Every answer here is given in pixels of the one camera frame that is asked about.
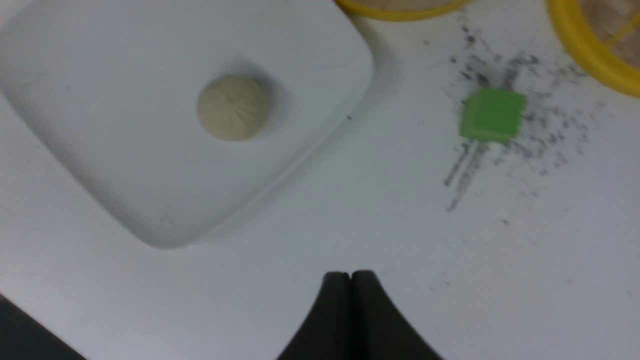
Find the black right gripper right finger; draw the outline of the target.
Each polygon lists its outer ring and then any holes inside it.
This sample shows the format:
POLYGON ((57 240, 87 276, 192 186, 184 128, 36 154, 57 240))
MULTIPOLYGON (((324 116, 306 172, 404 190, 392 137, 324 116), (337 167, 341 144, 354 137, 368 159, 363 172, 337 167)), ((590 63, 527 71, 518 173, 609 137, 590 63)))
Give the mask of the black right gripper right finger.
POLYGON ((352 274, 354 360, 441 360, 403 316, 374 271, 352 274))

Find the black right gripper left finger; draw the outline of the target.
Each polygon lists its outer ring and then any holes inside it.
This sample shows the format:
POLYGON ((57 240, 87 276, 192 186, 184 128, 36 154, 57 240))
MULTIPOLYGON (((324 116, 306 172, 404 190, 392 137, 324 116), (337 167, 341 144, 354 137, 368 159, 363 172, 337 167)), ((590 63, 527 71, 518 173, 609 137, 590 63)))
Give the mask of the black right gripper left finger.
POLYGON ((349 359, 350 312, 350 276, 327 272, 306 318, 279 360, 349 359))

